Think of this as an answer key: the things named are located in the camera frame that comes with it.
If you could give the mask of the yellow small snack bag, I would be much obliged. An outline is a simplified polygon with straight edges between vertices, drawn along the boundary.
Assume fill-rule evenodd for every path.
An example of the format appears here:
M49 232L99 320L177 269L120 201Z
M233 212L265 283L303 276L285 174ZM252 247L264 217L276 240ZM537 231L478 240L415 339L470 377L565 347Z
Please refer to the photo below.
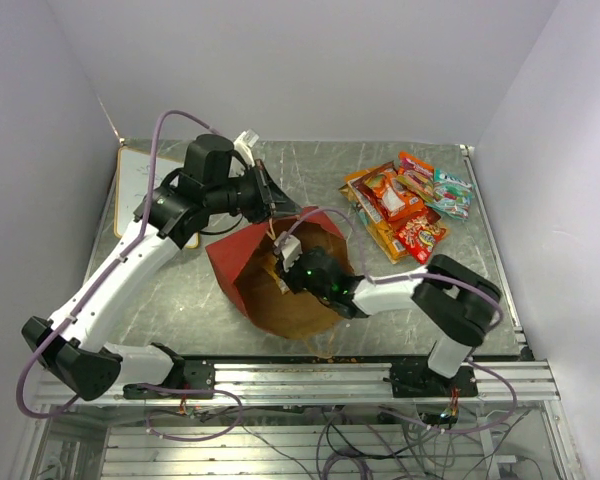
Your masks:
M279 279L277 284L282 294L286 294L290 291L288 285L283 280Z

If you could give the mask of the red paper bag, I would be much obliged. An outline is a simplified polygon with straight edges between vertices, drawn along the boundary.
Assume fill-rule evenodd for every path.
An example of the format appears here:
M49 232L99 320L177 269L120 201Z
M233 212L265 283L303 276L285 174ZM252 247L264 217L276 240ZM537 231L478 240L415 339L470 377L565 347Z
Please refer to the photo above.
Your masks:
M220 290L237 311L235 333L268 334L303 345L320 359L334 355L342 317L311 293L294 293L277 273L274 241L299 219L290 216L246 226L211 243L206 254Z

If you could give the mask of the brown teal chips bag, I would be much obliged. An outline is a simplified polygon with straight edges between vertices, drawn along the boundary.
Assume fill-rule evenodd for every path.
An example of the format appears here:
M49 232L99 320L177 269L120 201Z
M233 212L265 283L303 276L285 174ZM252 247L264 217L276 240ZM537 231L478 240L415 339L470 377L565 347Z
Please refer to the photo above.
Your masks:
M348 200L365 227L377 226L383 220L367 196L355 187L345 184L339 188L339 192Z

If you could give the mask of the red doritos bag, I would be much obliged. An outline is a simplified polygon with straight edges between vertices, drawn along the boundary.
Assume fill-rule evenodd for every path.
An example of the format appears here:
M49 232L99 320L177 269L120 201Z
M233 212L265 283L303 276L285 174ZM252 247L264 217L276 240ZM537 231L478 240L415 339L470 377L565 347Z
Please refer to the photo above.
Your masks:
M441 219L438 213L425 205L422 198L398 181L392 168L373 170L355 180L353 186L394 232L420 217L431 224Z

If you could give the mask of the orange white snack bag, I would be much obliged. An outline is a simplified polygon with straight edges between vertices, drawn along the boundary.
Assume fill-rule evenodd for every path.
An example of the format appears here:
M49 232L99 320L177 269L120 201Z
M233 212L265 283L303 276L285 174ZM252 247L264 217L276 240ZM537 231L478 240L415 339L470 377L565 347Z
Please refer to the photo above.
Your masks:
M392 167L370 173L363 184L390 222L410 218L425 208L423 200L398 180Z

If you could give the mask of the red fritos snack bag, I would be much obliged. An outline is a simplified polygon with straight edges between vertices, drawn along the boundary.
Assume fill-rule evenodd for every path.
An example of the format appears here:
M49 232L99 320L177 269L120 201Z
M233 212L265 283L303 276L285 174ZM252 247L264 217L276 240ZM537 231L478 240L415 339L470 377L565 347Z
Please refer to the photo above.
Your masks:
M420 264L426 264L436 246L449 234L449 228L435 212L425 210L409 219L396 232L396 239Z

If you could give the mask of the orange pink fox's candy bag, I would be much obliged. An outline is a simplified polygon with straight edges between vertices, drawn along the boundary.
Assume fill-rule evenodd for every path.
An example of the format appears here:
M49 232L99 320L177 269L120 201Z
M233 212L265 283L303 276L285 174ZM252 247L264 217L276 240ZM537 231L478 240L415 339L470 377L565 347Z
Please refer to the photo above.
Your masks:
M405 151L399 153L399 161L398 181L425 202L432 202L434 200L434 167Z

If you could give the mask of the green white snack bag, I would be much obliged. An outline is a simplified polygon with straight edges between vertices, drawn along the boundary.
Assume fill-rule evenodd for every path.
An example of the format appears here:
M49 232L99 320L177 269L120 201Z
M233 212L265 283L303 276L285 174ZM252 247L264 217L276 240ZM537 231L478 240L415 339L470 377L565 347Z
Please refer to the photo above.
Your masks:
M473 196L472 183L444 170L434 170L432 199L427 202L429 207L451 218L467 220Z

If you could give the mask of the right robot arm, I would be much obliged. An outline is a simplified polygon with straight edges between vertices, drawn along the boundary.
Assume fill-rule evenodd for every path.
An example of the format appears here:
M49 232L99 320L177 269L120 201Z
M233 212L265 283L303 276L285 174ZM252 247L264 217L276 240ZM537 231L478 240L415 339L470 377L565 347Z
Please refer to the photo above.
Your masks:
M455 385L462 363L502 320L500 289L443 254L409 272L382 277L350 274L322 247L306 252L278 247L275 257L276 273L293 293L309 293L343 318L412 306L424 312L442 331L420 373L422 387L435 396Z

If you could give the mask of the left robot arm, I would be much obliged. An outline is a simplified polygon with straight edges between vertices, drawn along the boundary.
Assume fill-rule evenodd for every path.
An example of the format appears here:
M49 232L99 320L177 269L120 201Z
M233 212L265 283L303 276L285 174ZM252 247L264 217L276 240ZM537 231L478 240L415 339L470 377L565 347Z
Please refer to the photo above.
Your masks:
M126 347L108 339L127 302L211 216L239 215L260 224L301 213L254 158L257 139L252 131L235 141L198 136L184 164L145 197L81 289L49 318L33 316L25 323L22 335L40 363L79 399L95 400L115 384L149 384L158 395L172 397L187 384L186 361L172 349L158 343Z

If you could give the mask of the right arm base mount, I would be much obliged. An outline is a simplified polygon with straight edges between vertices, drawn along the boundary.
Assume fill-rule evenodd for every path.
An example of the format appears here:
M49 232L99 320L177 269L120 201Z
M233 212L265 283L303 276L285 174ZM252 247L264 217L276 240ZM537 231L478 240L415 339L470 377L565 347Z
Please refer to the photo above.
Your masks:
M473 398L478 395L474 370L461 366L448 379L434 373L427 366L424 356L407 357L391 364L389 373L383 377L394 398Z

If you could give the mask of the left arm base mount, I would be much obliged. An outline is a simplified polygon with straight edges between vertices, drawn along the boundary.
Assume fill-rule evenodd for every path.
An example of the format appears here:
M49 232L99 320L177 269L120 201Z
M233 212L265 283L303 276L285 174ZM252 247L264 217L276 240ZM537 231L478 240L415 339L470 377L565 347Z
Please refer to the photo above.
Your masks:
M167 378L159 384L163 389L175 389L176 393L166 393L142 387L140 384L128 384L123 387L126 400L154 400L187 397L211 399L215 386L215 369L206 360L185 360L175 366Z

